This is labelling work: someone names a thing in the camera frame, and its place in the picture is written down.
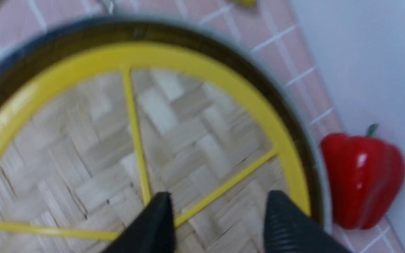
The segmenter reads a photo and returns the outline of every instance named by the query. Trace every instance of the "pink tile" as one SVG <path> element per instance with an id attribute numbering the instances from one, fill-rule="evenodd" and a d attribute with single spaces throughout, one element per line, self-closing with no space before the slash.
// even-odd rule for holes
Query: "pink tile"
<path id="1" fill-rule="evenodd" d="M 320 122 L 316 122 L 310 126 L 312 129 L 313 137 L 315 142 L 319 143 L 324 138 L 323 125 Z"/>
<path id="2" fill-rule="evenodd" d="M 367 253 L 391 253 L 391 250 L 385 244 L 384 240 L 380 239 L 369 247 L 365 252 Z"/>
<path id="3" fill-rule="evenodd" d="M 351 230 L 345 231 L 354 250 L 361 252 L 372 240 L 379 236 L 379 230 L 376 228 L 369 230 Z"/>
<path id="4" fill-rule="evenodd" d="M 132 5 L 132 2 L 130 0 L 120 0 L 120 1 L 117 1 L 117 3 L 125 11 L 134 11 L 135 10 L 135 8 Z"/>
<path id="5" fill-rule="evenodd" d="M 0 5 L 0 47 L 20 45 L 41 34 L 42 28 L 27 1 L 2 1 Z"/>
<path id="6" fill-rule="evenodd" d="M 288 0 L 264 0 L 264 2 L 275 21 L 278 32 L 282 32 L 296 24 Z"/>
<path id="7" fill-rule="evenodd" d="M 285 34 L 282 40 L 295 64 L 298 75 L 313 67 L 312 60 L 307 51 L 308 48 L 298 29 Z"/>
<path id="8" fill-rule="evenodd" d="M 348 244 L 343 237 L 342 228 L 337 224 L 332 226 L 332 237 L 334 237 L 334 239 L 336 239 L 337 242 L 339 242 L 345 248 L 348 248 Z"/>
<path id="9" fill-rule="evenodd" d="M 129 0 L 119 0 L 117 1 L 117 4 L 119 4 L 120 6 L 122 6 L 124 8 L 125 5 L 125 1 L 129 1 Z M 105 9 L 103 7 L 103 5 L 101 4 L 101 0 L 87 0 L 88 3 L 88 8 L 90 15 L 95 15 L 95 14 L 103 14 L 105 12 Z"/>
<path id="10" fill-rule="evenodd" d="M 82 18 L 87 13 L 79 0 L 35 0 L 48 28 Z"/>
<path id="11" fill-rule="evenodd" d="M 183 0 L 189 19 L 200 20 L 220 9 L 217 0 Z"/>
<path id="12" fill-rule="evenodd" d="M 390 226 L 390 223 L 388 222 L 387 216 L 384 216 L 378 223 L 377 225 L 380 229 L 385 230 Z"/>
<path id="13" fill-rule="evenodd" d="M 139 0 L 140 11 L 180 16 L 175 0 Z"/>
<path id="14" fill-rule="evenodd" d="M 326 94 L 323 83 L 318 77 L 317 72 L 312 71 L 301 79 L 304 83 L 310 98 L 314 102 L 315 108 L 319 115 L 332 108 L 329 97 Z"/>
<path id="15" fill-rule="evenodd" d="M 211 19 L 207 23 L 204 23 L 204 27 L 213 29 L 217 32 L 218 35 L 227 37 L 227 39 L 234 40 L 234 36 L 229 28 L 226 18 L 224 15 L 217 16 L 214 19 Z"/>
<path id="16" fill-rule="evenodd" d="M 308 122 L 314 120 L 312 116 L 309 106 L 307 105 L 306 100 L 301 95 L 299 90 L 299 83 L 294 83 L 293 85 L 289 86 L 288 91 L 290 92 L 293 99 L 295 99 L 296 105 L 299 107 L 299 111 L 302 113 L 302 117 L 304 117 Z"/>
<path id="17" fill-rule="evenodd" d="M 258 50 L 256 54 L 263 61 L 263 64 L 265 64 L 267 68 L 273 72 L 275 77 L 278 78 L 281 85 L 286 85 L 291 80 L 291 73 L 285 64 L 276 43 L 270 43 Z"/>
<path id="18" fill-rule="evenodd" d="M 343 131 L 339 122 L 339 117 L 337 117 L 337 113 L 334 110 L 324 116 L 321 119 L 321 123 L 324 125 L 329 134 Z"/>
<path id="19" fill-rule="evenodd" d="M 230 13 L 246 48 L 252 49 L 271 38 L 271 32 L 257 9 L 235 7 Z"/>
<path id="20" fill-rule="evenodd" d="M 387 233 L 385 234 L 385 236 L 387 237 L 387 240 L 390 243 L 390 246 L 395 251 L 395 253 L 404 253 L 405 252 L 397 235 L 393 231 L 393 229 L 389 229 L 387 231 Z"/>

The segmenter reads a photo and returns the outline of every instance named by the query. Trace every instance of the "woven bamboo base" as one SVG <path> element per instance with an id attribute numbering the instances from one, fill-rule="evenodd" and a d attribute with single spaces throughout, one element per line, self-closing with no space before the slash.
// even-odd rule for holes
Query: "woven bamboo base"
<path id="1" fill-rule="evenodd" d="M 270 150 L 210 83 L 159 69 L 131 78 L 151 189 L 172 193 L 176 216 Z M 129 124 L 116 72 L 50 102 L 0 160 L 0 220 L 121 232 L 143 208 Z M 277 159 L 180 226 L 178 251 L 262 252 L 270 189 L 287 190 Z M 99 252 L 108 243 L 0 232 L 0 252 Z"/>

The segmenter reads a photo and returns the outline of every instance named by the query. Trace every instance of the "yellow object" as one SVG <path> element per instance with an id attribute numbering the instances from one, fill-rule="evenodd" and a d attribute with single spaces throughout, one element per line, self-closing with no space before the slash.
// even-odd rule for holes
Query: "yellow object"
<path id="1" fill-rule="evenodd" d="M 127 112 L 132 130 L 132 140 L 134 143 L 135 156 L 137 158 L 137 167 L 139 169 L 140 186 L 142 188 L 143 203 L 147 205 L 151 200 L 149 192 L 148 171 L 146 170 L 145 157 L 143 155 L 142 140 L 140 134 L 140 124 L 138 122 L 137 110 L 135 109 L 134 89 L 130 82 L 130 67 L 122 68 L 124 91 L 126 93 Z"/>
<path id="2" fill-rule="evenodd" d="M 237 0 L 237 3 L 239 5 L 245 6 L 245 7 L 251 7 L 256 4 L 256 0 Z"/>
<path id="3" fill-rule="evenodd" d="M 275 155 L 279 156 L 283 172 L 288 180 L 290 198 L 305 214 L 310 215 L 309 191 L 299 155 L 285 125 L 267 99 L 245 78 L 227 66 L 201 53 L 178 46 L 147 42 L 112 44 L 84 51 L 45 69 L 27 82 L 0 108 L 0 156 L 18 130 L 48 101 L 82 80 L 100 73 L 121 69 L 125 79 L 132 135 L 136 142 L 134 148 L 137 153 L 139 174 L 143 175 L 141 176 L 143 198 L 147 203 L 149 200 L 147 171 L 141 150 L 140 132 L 129 80 L 129 70 L 132 67 L 173 69 L 214 83 L 246 109 L 273 144 L 269 153 L 178 217 L 175 221 L 176 226 L 195 215 Z M 4 222 L 0 222 L 0 230 L 83 239 L 112 240 L 115 238 L 113 232 L 44 228 Z"/>

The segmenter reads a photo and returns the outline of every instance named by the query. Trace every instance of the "tiled surface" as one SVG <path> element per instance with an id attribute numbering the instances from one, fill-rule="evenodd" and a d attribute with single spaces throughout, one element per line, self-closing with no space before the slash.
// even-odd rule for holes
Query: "tiled surface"
<path id="1" fill-rule="evenodd" d="M 241 10 L 222 0 L 119 0 L 119 3 L 130 10 L 174 15 L 218 30 L 251 50 L 282 80 L 282 85 L 296 97 L 318 141 L 332 131 L 341 130 L 287 1 L 259 0 L 256 10 Z M 99 12 L 96 0 L 7 0 L 0 8 L 0 58 L 53 26 Z M 335 227 L 334 237 L 354 252 L 402 252 L 389 226 L 376 229 L 378 233 L 345 232 Z"/>

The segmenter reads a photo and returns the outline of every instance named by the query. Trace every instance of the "white wall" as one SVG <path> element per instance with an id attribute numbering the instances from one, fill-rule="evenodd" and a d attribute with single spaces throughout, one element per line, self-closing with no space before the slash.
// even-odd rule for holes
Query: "white wall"
<path id="1" fill-rule="evenodd" d="M 345 129 L 397 144 L 405 155 L 405 0 L 294 0 Z M 405 184 L 389 212 L 405 247 Z"/>

